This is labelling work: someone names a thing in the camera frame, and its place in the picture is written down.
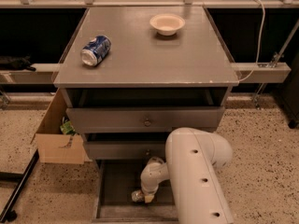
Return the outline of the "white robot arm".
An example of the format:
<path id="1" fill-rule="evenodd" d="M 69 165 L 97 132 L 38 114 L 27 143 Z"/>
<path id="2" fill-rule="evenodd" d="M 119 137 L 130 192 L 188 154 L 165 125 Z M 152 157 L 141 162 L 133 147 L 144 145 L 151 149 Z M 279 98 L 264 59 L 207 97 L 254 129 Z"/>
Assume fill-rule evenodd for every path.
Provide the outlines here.
<path id="1" fill-rule="evenodd" d="M 193 128 L 171 132 L 165 159 L 153 157 L 141 173 L 141 190 L 151 202 L 168 180 L 179 224 L 233 224 L 234 219 L 215 174 L 233 157 L 229 142 L 216 133 Z"/>

